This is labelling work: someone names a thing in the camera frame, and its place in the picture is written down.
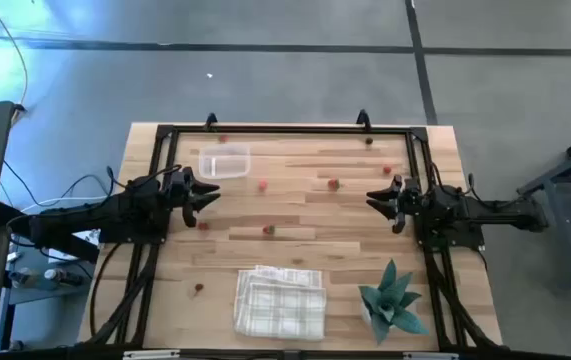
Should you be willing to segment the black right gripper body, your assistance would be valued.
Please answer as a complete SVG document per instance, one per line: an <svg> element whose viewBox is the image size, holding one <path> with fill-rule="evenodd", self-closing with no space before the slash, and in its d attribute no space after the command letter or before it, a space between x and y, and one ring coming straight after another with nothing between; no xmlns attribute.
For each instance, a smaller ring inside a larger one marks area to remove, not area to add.
<svg viewBox="0 0 571 360"><path fill-rule="evenodd" d="M400 176L400 193L394 202L398 207L398 214L394 219L392 231L399 234L406 225L405 216L417 216L421 211L422 194L416 178L402 179Z"/></svg>

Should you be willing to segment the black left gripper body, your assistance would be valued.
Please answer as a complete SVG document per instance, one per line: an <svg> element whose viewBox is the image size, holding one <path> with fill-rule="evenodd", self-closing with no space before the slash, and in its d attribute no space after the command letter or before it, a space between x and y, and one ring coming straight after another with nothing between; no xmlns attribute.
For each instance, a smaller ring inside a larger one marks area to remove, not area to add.
<svg viewBox="0 0 571 360"><path fill-rule="evenodd" d="M192 209L192 182L195 180L191 167L172 166L167 174L166 202L171 209L181 208L184 224L193 228L197 224Z"/></svg>

